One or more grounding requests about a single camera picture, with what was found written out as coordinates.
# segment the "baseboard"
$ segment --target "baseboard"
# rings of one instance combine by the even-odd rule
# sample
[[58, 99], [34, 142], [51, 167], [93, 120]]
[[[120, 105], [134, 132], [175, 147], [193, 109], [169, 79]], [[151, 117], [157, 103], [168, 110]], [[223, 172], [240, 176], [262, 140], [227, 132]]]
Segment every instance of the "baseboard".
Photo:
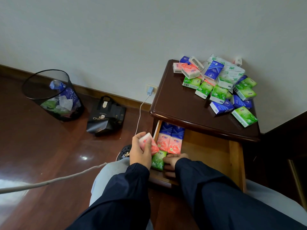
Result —
[[[6, 77], [12, 77], [12, 78], [19, 79], [19, 80], [25, 80], [28, 77], [32, 76], [33, 73], [23, 71], [20, 69], [11, 68], [5, 65], [0, 65], [0, 75], [6, 76]], [[130, 98], [114, 95], [114, 94], [107, 93], [107, 92], [102, 92], [100, 90], [87, 88], [81, 85], [76, 85], [76, 84], [73, 84], [73, 85], [77, 93], [85, 94], [91, 97], [100, 98], [101, 96], [108, 95], [111, 98], [113, 98], [117, 103], [124, 105], [124, 106], [132, 107], [132, 108], [140, 108], [140, 105], [142, 104], [140, 101], [133, 100]], [[142, 105], [142, 110], [149, 112], [150, 106], [151, 104], [144, 103]]]

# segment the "person's right arm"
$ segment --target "person's right arm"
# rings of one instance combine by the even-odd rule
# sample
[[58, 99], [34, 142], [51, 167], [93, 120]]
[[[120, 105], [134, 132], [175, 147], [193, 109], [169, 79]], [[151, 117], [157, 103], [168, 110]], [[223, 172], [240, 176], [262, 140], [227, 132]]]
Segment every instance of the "person's right arm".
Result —
[[244, 194], [221, 172], [182, 155], [168, 155], [200, 229], [307, 229], [265, 203]]

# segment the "bag handle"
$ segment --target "bag handle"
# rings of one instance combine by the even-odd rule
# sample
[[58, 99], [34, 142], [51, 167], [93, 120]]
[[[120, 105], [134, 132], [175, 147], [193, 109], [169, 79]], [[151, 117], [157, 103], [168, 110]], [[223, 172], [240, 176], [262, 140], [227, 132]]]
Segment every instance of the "bag handle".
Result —
[[107, 95], [102, 96], [102, 97], [100, 98], [100, 100], [99, 100], [98, 105], [97, 105], [97, 110], [100, 110], [101, 105], [102, 105], [102, 103], [104, 102], [104, 98], [105, 98], [105, 97], [109, 98], [109, 99], [110, 99], [109, 101], [111, 101], [111, 102], [112, 102], [112, 104], [113, 104], [113, 103], [115, 103], [114, 99], [113, 99], [113, 98], [111, 98], [110, 96], [107, 96]]

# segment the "white cable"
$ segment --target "white cable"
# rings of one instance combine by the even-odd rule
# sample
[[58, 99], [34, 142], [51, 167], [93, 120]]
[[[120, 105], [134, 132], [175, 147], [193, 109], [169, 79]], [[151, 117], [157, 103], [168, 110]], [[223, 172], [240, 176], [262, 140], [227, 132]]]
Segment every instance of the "white cable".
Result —
[[85, 174], [92, 169], [98, 169], [98, 168], [100, 168], [100, 167], [102, 167], [106, 164], [108, 164], [108, 163], [105, 162], [102, 165], [93, 166], [93, 167], [91, 167], [87, 170], [80, 172], [80, 173], [72, 174], [72, 175], [69, 175], [69, 176], [66, 176], [66, 177], [61, 177], [61, 178], [55, 178], [55, 179], [45, 181], [45, 182], [35, 183], [35, 184], [31, 184], [31, 185], [22, 185], [22, 186], [2, 188], [2, 189], [0, 189], [0, 194], [22, 191], [22, 190], [26, 190], [26, 189], [33, 189], [33, 188], [38, 188], [38, 187], [41, 187], [41, 186], [44, 186], [44, 185], [49, 185], [49, 184], [54, 183], [54, 182], [62, 181], [62, 180], [65, 180], [65, 179], [73, 178], [73, 177], [81, 175], [81, 174]]
[[[138, 118], [138, 123], [140, 122], [140, 118], [141, 118], [141, 107], [142, 107], [142, 105], [144, 104], [144, 102], [143, 102], [143, 103], [141, 104], [141, 106], [140, 106], [140, 117]], [[135, 134], [134, 134], [134, 135], [136, 135], [137, 131], [138, 131], [138, 124], [136, 125], [136, 131], [135, 131]]]

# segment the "wooden floor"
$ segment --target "wooden floor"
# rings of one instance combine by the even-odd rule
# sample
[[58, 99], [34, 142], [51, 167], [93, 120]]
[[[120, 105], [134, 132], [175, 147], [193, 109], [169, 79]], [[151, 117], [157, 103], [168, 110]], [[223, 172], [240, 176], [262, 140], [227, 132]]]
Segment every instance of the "wooden floor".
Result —
[[[86, 111], [61, 123], [21, 93], [22, 81], [0, 76], [0, 187], [24, 185], [74, 174], [116, 159], [135, 133], [139, 110], [127, 108], [123, 128], [96, 138], [87, 133], [94, 99], [80, 96]], [[139, 131], [152, 131], [142, 111]], [[0, 230], [64, 229], [89, 205], [99, 169], [27, 192], [0, 195]], [[155, 229], [198, 229], [185, 201], [148, 189]]]

